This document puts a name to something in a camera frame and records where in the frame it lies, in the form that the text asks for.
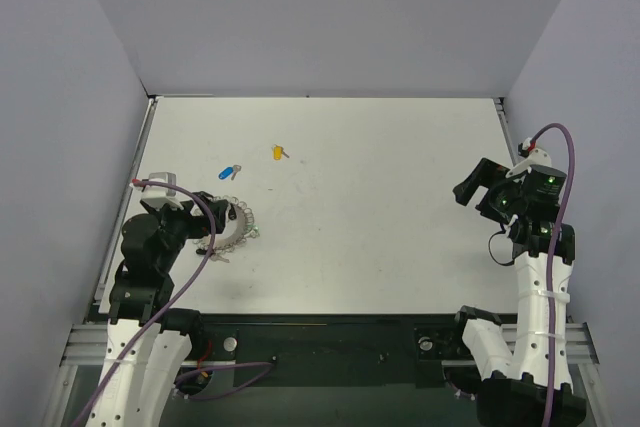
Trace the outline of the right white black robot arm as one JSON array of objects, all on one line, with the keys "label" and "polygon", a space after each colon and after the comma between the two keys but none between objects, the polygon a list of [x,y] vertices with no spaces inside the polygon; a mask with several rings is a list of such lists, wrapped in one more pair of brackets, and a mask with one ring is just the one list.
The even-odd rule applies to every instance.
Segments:
[{"label": "right white black robot arm", "polygon": [[446,333],[449,349],[471,354],[477,367],[473,395],[483,426],[578,426],[586,419],[587,402],[574,391],[567,360],[575,231],[558,220],[566,179],[549,165],[527,164],[515,172],[483,158],[453,189],[456,202],[467,205],[478,188],[486,188],[476,208],[513,244],[514,346],[507,345],[497,315],[468,306]]}]

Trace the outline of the metal disc keyring holder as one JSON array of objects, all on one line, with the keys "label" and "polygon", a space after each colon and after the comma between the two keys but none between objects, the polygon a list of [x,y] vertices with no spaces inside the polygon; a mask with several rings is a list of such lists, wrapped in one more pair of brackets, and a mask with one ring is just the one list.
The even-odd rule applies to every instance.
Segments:
[{"label": "metal disc keyring holder", "polygon": [[233,196],[213,196],[207,192],[197,192],[204,200],[216,220],[216,234],[213,254],[209,260],[228,263],[226,255],[242,247],[249,238],[259,236],[252,209]]}]

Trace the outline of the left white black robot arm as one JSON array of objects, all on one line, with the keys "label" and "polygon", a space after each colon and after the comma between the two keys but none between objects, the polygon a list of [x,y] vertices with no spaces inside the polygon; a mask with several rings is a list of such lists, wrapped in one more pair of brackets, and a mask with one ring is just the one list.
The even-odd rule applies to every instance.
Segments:
[{"label": "left white black robot arm", "polygon": [[182,362],[207,349],[199,311],[174,305],[182,293],[170,270],[190,239],[210,242],[202,257],[209,260],[216,235],[243,209],[206,192],[180,201],[163,183],[140,188],[144,211],[122,227],[100,381],[75,425],[158,425]]}]

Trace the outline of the blue tagged key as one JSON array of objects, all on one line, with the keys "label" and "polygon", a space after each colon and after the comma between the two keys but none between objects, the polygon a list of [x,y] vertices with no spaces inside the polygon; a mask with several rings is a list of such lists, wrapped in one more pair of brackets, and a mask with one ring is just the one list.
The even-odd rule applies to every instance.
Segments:
[{"label": "blue tagged key", "polygon": [[222,170],[218,174],[218,179],[219,180],[226,180],[226,179],[234,180],[236,175],[241,170],[242,170],[242,166],[241,165],[232,165],[232,166],[226,167],[224,170]]}]

